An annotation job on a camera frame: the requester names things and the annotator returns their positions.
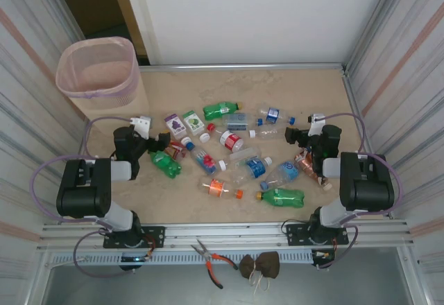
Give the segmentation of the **purple juice carton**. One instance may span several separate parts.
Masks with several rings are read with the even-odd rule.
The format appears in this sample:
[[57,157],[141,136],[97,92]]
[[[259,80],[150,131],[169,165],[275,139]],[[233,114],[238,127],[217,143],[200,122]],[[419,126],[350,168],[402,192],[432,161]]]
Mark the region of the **purple juice carton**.
[[164,122],[174,139],[181,140],[187,136],[187,129],[176,113],[165,117]]

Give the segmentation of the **green plastic bottle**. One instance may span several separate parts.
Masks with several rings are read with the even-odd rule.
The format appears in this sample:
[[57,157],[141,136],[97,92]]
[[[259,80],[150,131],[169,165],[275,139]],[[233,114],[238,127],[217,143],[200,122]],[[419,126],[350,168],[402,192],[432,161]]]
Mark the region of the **green plastic bottle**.
[[149,153],[153,164],[160,169],[167,177],[174,179],[181,173],[181,165],[171,156],[163,151]]

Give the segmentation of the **small red label bottle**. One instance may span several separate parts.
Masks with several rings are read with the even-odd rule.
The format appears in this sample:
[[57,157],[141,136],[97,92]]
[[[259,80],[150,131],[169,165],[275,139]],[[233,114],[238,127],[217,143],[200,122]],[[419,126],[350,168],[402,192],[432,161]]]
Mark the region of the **small red label bottle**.
[[180,163],[187,155],[187,149],[177,141],[170,141],[164,151],[178,163]]

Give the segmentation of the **clear ribbed bottle white cap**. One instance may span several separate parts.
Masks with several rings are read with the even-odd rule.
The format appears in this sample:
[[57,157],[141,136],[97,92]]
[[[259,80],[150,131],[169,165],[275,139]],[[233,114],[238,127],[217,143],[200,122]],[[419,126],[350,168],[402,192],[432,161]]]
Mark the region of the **clear ribbed bottle white cap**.
[[283,139],[287,125],[285,124],[266,124],[257,126],[255,129],[249,131],[251,139]]

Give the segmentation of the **clear bottle dark blue label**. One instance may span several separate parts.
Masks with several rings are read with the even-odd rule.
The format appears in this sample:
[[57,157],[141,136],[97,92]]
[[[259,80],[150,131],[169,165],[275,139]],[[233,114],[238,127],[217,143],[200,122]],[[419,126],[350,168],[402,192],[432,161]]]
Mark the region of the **clear bottle dark blue label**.
[[267,123],[288,123],[289,125],[294,125],[296,122],[294,115],[282,108],[273,107],[267,103],[260,104],[257,107],[257,112]]

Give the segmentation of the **copper label plastic bottle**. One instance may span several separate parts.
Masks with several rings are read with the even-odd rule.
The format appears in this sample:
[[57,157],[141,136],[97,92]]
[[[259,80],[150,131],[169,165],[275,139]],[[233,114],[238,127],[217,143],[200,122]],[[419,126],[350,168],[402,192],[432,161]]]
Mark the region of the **copper label plastic bottle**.
[[311,159],[311,154],[307,149],[302,149],[295,157],[299,169],[309,178],[311,178],[319,187],[324,191],[329,191],[332,189],[332,184],[325,177],[318,176],[313,170],[313,164]]

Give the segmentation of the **clear bottle cyan label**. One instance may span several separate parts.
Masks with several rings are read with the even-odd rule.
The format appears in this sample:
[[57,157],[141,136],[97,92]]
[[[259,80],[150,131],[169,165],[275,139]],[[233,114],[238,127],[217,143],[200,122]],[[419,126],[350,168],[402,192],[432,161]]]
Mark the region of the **clear bottle cyan label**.
[[294,159],[282,162],[260,183],[260,188],[267,191],[284,186],[294,181],[298,175],[299,168]]

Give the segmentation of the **green juice carton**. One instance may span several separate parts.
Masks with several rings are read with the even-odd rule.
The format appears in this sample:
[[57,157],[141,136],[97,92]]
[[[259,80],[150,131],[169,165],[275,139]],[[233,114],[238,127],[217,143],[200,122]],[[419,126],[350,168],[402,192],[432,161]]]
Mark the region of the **green juice carton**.
[[185,125],[190,130],[193,136],[197,137],[201,143],[206,143],[210,140],[210,134],[204,122],[199,118],[195,111],[190,110],[182,115]]

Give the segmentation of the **slim bottle pink blue label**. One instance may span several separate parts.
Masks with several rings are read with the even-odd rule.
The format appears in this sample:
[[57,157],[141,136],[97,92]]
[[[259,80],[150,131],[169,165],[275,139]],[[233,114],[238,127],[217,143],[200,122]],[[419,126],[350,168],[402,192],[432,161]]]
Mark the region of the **slim bottle pink blue label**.
[[212,156],[201,146],[194,144],[189,137],[183,138],[181,144],[189,151],[191,158],[207,175],[214,175],[218,171],[217,164]]

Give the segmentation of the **Pocari Sweat blue label bottle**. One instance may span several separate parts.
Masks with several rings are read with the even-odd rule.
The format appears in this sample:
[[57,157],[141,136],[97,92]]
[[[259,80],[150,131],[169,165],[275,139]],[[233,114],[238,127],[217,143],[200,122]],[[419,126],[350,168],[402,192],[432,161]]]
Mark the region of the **Pocari Sweat blue label bottle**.
[[241,186],[249,181],[253,181],[265,174],[267,168],[272,163],[273,160],[270,157],[251,157],[246,159],[232,171],[232,182]]

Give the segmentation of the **clear square bottle white cap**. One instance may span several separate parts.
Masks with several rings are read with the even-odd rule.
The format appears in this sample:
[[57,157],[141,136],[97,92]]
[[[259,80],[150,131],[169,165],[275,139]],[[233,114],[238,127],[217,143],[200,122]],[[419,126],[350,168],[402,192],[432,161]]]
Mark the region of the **clear square bottle white cap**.
[[236,168],[244,165],[248,159],[261,156],[262,152],[259,148],[249,147],[229,154],[225,159],[219,160],[217,166],[219,166],[222,171],[226,171],[228,168]]

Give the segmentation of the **frosted soda water bottle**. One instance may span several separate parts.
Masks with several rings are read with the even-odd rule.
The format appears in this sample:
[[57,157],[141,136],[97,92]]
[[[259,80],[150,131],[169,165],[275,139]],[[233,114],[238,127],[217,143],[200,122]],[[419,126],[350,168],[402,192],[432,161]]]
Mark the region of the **frosted soda water bottle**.
[[223,125],[231,131],[251,130],[264,124],[263,119],[248,113],[225,114],[222,117]]

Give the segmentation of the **green bottle orange cap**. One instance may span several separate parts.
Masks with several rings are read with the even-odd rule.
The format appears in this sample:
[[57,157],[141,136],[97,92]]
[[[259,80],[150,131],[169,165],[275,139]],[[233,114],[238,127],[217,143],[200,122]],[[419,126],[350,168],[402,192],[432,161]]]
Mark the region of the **green bottle orange cap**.
[[256,192],[256,199],[267,202],[274,207],[304,207],[305,194],[300,190],[276,188],[268,191]]

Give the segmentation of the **clear bottle orange label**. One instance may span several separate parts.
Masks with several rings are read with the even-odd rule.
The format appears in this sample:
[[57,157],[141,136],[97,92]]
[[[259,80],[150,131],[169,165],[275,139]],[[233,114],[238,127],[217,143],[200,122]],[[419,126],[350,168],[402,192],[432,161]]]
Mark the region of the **clear bottle orange label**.
[[244,196],[244,191],[238,189],[231,182],[213,177],[202,177],[198,181],[198,189],[205,194],[217,198],[235,198],[240,200]]

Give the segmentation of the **green bottle with barcode label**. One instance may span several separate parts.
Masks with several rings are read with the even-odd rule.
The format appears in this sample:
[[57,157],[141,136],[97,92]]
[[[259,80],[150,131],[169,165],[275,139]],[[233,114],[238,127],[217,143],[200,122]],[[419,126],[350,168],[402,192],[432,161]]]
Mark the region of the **green bottle with barcode label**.
[[243,107],[241,102],[223,101],[203,108],[203,114],[206,121],[219,119],[226,114],[233,114],[241,110]]

